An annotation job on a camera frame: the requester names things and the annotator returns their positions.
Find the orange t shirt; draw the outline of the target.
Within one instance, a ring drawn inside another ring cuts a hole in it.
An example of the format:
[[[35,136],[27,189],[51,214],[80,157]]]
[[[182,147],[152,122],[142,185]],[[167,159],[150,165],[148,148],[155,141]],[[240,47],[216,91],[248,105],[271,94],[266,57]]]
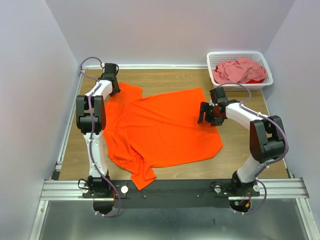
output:
[[[154,168],[214,158],[223,148],[216,127],[199,123],[201,88],[143,97],[142,88],[122,82],[105,105],[108,157],[131,173],[142,190],[156,179]]]

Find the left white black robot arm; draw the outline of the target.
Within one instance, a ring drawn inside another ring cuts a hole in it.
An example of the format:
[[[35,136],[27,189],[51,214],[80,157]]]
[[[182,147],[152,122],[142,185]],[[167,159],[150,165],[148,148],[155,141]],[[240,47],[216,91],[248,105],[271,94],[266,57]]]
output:
[[[105,63],[102,69],[94,87],[75,100],[76,126],[85,140],[89,160],[89,174],[82,187],[85,198],[107,198],[114,193],[105,162],[103,135],[107,124],[105,98],[121,91],[117,80],[119,66]]]

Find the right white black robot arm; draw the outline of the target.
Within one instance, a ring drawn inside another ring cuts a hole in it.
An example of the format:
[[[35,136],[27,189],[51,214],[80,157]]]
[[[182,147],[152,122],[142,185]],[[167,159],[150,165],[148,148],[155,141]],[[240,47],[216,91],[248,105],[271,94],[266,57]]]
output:
[[[282,160],[289,144],[282,119],[258,113],[244,105],[243,101],[229,100],[223,87],[210,90],[211,102],[201,102],[198,123],[220,126],[225,120],[233,120],[249,131],[250,155],[236,170],[229,183],[214,187],[232,196],[242,196],[253,188],[258,176],[271,164]]]

